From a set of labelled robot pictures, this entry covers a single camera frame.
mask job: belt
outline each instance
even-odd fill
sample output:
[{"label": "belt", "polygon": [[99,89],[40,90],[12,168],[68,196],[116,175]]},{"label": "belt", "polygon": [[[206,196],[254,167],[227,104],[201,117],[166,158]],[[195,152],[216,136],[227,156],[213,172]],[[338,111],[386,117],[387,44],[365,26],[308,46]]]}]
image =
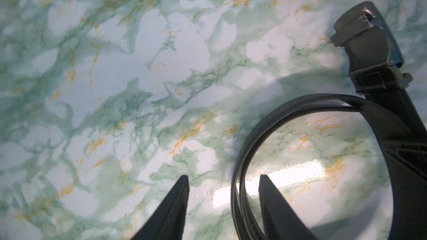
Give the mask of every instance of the belt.
[{"label": "belt", "polygon": [[[277,189],[266,176],[261,177],[259,188],[264,235],[251,211],[245,178],[255,152],[275,130],[297,117],[327,111],[360,112],[376,136],[393,193],[388,239],[427,239],[427,132],[405,91],[412,78],[399,70],[403,56],[372,2],[351,8],[334,29],[332,42],[345,48],[350,58],[349,76],[356,92],[366,99],[344,94],[305,95],[279,106],[255,126],[240,150],[232,175],[232,216],[241,240],[317,239],[289,204],[277,197]],[[349,106],[319,104],[328,100]]]}]

